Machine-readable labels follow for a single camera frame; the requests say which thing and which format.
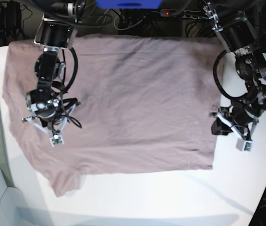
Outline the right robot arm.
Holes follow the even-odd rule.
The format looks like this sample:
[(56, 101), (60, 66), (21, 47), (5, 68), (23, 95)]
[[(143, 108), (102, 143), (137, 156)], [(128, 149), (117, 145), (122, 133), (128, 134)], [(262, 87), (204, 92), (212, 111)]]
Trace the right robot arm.
[[(33, 0), (32, 4), (43, 11), (42, 22), (34, 43), (43, 47), (34, 72), (37, 86), (26, 94), (26, 104), (33, 117), (40, 120), (42, 128), (52, 128), (60, 120), (67, 119), (66, 110), (78, 101), (71, 98), (65, 103), (63, 96), (73, 85), (78, 71), (78, 57), (72, 47), (79, 20), (84, 16), (84, 0)], [(65, 84), (66, 62), (58, 54), (70, 50), (74, 59), (74, 70)]]

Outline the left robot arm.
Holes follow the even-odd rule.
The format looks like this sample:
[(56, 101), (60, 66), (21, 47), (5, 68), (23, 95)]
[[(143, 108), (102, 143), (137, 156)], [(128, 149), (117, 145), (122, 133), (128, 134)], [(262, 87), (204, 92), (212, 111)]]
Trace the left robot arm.
[[(202, 7), (212, 30), (224, 46), (213, 65), (213, 78), (221, 94), (230, 100), (229, 107), (220, 107), (212, 113), (216, 120), (211, 127), (213, 135), (236, 132), (250, 137), (249, 124), (256, 123), (266, 112), (266, 60), (260, 50), (259, 36), (248, 20), (246, 11), (256, 5), (255, 0), (204, 0)], [(217, 69), (227, 54), (235, 56), (235, 69), (245, 82), (246, 93), (228, 94), (221, 85)]]

